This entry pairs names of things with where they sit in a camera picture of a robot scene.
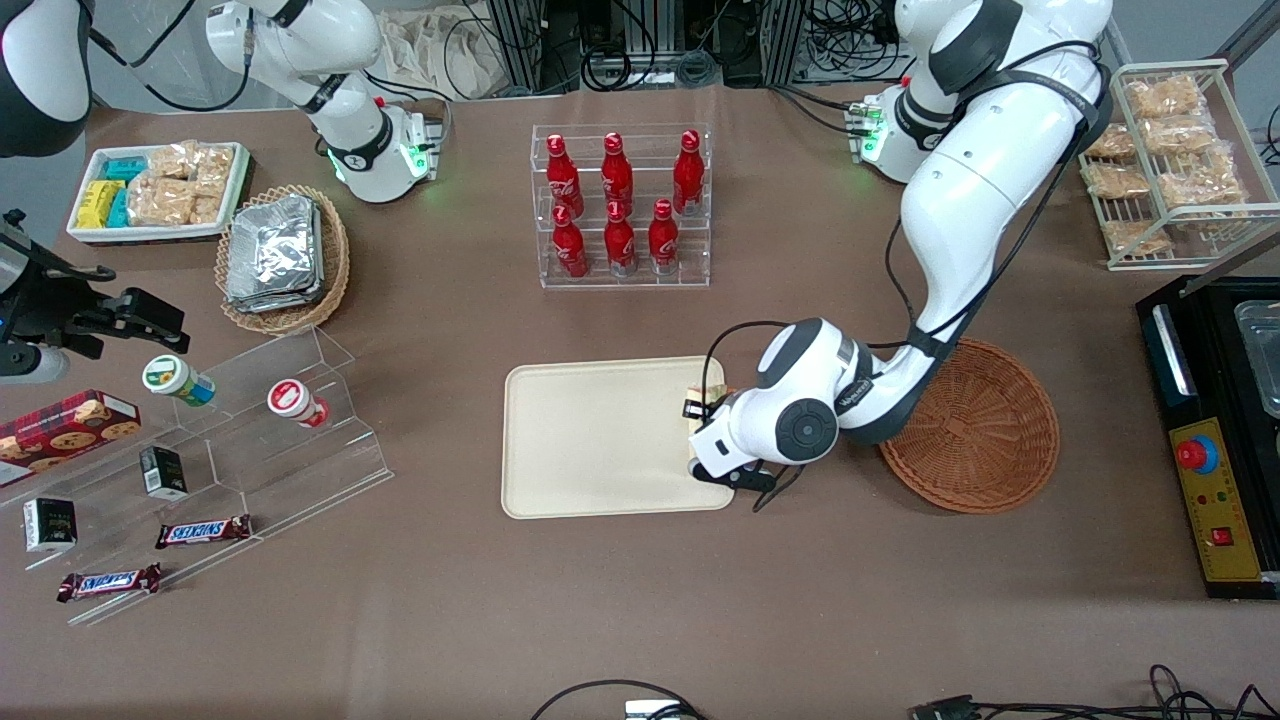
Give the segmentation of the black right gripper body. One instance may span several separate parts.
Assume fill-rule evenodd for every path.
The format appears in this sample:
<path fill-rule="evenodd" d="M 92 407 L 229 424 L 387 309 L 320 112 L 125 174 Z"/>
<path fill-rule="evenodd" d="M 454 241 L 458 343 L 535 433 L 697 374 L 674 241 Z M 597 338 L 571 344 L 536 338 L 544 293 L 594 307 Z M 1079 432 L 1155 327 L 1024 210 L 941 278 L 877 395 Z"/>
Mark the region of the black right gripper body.
<path fill-rule="evenodd" d="M 100 302 L 104 320 L 99 337 L 118 336 L 118 297 L 95 283 L 114 281 L 108 266 L 74 266 L 33 242 L 22 228 L 26 214 L 3 214 L 3 351 L 4 361 L 40 361 L 44 350 L 60 348 L 60 322 L 69 311 Z"/>

